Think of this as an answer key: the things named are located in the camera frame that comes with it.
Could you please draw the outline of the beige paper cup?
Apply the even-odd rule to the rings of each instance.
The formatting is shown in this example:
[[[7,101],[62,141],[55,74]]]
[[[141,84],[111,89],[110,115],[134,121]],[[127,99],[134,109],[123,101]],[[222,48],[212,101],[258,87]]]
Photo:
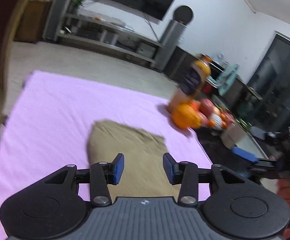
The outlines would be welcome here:
[[[238,124],[231,124],[220,136],[223,145],[232,149],[246,135],[245,130]]]

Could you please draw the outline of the red apple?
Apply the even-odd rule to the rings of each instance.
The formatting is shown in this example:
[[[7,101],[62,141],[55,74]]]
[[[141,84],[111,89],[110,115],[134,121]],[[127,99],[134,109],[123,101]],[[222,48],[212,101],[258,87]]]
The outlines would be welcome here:
[[[209,99],[202,99],[200,101],[199,111],[207,118],[214,112],[214,104]]]

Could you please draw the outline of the orange juice bottle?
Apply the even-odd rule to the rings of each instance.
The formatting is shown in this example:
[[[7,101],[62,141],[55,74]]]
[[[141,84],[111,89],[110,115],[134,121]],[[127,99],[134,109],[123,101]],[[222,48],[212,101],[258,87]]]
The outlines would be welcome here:
[[[211,75],[210,62],[211,58],[209,56],[200,54],[198,59],[190,64],[189,70],[185,73],[173,97],[166,106],[166,110],[169,113],[172,113],[178,105],[191,102],[203,89],[207,78]]]

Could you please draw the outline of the tower speaker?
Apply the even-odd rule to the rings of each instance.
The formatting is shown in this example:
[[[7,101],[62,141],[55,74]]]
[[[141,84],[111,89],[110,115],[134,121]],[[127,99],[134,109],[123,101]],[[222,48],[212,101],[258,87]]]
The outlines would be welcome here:
[[[194,12],[187,5],[177,7],[173,12],[173,17],[162,34],[159,43],[162,45],[155,54],[154,63],[151,68],[162,72],[179,40],[187,28],[187,25],[193,20]]]
[[[42,38],[56,41],[60,32],[63,16],[65,16],[71,0],[52,0],[52,5],[46,19]]]

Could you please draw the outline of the right tower speaker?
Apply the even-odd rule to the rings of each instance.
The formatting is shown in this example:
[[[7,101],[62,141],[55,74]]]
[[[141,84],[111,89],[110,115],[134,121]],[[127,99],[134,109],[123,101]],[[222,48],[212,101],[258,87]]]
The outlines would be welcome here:
[[[177,7],[173,12],[173,17],[162,34],[159,43],[162,45],[155,54],[154,63],[151,68],[162,72],[179,40],[187,28],[187,25],[193,20],[194,12],[187,5]]]

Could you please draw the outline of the left tower speaker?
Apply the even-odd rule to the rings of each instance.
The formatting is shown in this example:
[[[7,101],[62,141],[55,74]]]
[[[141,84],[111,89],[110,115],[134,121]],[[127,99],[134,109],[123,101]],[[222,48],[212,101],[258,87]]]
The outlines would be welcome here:
[[[56,41],[60,32],[63,16],[65,16],[71,0],[52,0],[52,5],[46,19],[42,38]]]

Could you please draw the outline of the khaki cargo pants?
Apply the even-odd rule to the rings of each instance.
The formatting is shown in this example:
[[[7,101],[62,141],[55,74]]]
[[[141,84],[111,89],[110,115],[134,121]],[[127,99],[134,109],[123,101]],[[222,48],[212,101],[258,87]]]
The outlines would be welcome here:
[[[87,142],[89,164],[111,162],[118,153],[125,158],[118,185],[109,185],[116,197],[178,197],[180,185],[170,185],[162,157],[168,152],[164,137],[111,120],[93,124]]]

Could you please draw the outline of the fruit tray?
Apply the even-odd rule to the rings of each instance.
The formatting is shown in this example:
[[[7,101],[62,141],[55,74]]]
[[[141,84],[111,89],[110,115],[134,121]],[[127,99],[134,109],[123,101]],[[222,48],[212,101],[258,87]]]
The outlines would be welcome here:
[[[214,103],[214,112],[208,118],[199,111],[200,101],[192,100],[189,104],[197,111],[198,116],[201,118],[201,127],[222,131],[234,123],[233,116],[229,112],[217,107]]]

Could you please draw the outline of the wooden cabinet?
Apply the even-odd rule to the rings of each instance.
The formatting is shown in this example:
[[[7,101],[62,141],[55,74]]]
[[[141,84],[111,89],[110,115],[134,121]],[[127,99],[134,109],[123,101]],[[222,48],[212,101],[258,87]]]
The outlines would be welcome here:
[[[52,3],[47,1],[29,0],[18,24],[14,41],[39,42],[51,5]]]

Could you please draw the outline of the large orange citrus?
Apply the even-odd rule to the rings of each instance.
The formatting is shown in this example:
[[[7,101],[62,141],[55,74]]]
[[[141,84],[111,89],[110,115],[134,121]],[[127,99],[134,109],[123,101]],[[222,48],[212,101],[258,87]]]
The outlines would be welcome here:
[[[201,118],[197,111],[189,104],[180,104],[172,111],[172,121],[179,129],[198,129]]]

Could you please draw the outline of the grey tv stand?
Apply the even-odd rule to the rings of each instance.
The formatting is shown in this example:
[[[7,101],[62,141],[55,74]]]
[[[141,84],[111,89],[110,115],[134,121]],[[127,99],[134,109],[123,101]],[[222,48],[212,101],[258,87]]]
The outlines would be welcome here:
[[[55,38],[145,66],[155,65],[155,56],[163,48],[160,42],[131,29],[82,14],[64,14],[57,26]]]

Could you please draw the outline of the pink fleece towel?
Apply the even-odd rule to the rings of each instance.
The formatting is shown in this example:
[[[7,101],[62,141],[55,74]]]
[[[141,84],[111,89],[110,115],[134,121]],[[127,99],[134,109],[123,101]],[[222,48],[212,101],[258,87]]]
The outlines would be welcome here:
[[[193,130],[171,122],[166,99],[70,76],[35,71],[12,108],[0,141],[0,207],[11,195],[74,164],[88,168],[95,122],[111,120],[164,138],[177,161],[210,168]],[[0,222],[0,239],[6,234]]]

